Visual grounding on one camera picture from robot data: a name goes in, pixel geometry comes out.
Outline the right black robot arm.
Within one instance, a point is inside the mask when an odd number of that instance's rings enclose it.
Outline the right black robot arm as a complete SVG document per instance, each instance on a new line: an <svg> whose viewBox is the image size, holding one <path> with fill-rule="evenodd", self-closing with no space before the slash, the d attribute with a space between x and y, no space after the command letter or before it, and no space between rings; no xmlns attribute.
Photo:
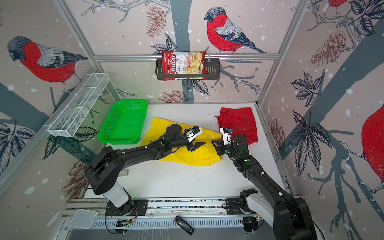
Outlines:
<svg viewBox="0 0 384 240"><path fill-rule="evenodd" d="M308 204L281 188L250 154L246 136L237 135L230 144L213 140L219 156L227 155L234 166L256 188L243 191L244 212L255 212L267 222L277 240L316 240L318 235Z"/></svg>

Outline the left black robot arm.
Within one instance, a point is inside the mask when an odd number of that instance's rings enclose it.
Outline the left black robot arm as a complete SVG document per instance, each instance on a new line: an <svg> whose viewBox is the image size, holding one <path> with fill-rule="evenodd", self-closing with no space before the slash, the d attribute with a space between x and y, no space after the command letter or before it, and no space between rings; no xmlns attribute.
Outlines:
<svg viewBox="0 0 384 240"><path fill-rule="evenodd" d="M119 173L123 169L146 161L161 160L183 147L193 152L204 145L204 143L194 143L202 133L203 129L198 126L183 131L180 125L173 124L168 126L165 133L157 140L142 147L126 150L105 147L88 164L85 176L95 195L102 195L115 207L121 208L131 198L117 183Z"/></svg>

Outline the red shorts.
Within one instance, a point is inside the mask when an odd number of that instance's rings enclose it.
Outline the red shorts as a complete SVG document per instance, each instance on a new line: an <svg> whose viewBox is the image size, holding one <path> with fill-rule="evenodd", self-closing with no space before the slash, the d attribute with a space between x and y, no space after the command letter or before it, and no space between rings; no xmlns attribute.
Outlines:
<svg viewBox="0 0 384 240"><path fill-rule="evenodd" d="M233 136L245 135L248 145L259 141L257 123L252 108L221 108L218 116L219 129L229 127Z"/></svg>

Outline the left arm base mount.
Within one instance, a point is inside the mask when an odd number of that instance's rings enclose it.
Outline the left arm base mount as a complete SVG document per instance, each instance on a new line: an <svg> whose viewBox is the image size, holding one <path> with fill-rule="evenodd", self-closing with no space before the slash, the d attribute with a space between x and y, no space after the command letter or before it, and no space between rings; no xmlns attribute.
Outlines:
<svg viewBox="0 0 384 240"><path fill-rule="evenodd" d="M123 217L123 216L145 216L149 201L147 199L129 198L129 200L121 207L117 208L111 201L107 203L107 217Z"/></svg>

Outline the yellow shorts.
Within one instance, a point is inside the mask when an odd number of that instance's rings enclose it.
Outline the yellow shorts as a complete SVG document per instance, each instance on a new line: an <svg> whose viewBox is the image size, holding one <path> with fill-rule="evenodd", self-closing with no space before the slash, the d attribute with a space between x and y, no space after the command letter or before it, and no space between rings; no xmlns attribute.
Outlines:
<svg viewBox="0 0 384 240"><path fill-rule="evenodd" d="M151 141L157 140L166 131L166 128L175 122L154 118L152 125L141 142L145 146ZM209 167L222 160L212 144L212 140L220 140L222 135L212 130L203 129L203 133L196 137L195 143L204 143L194 152L189 152L186 147L180 148L177 152L162 159L163 162L178 163L192 167Z"/></svg>

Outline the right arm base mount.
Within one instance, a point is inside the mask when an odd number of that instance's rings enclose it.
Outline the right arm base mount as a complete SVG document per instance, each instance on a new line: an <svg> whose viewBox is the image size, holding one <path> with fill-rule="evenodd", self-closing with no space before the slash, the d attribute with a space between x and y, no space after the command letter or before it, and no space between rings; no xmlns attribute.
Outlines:
<svg viewBox="0 0 384 240"><path fill-rule="evenodd" d="M222 205L227 215L249 216L270 215L272 213L270 207L266 198L255 189L244 190L236 198L227 198Z"/></svg>

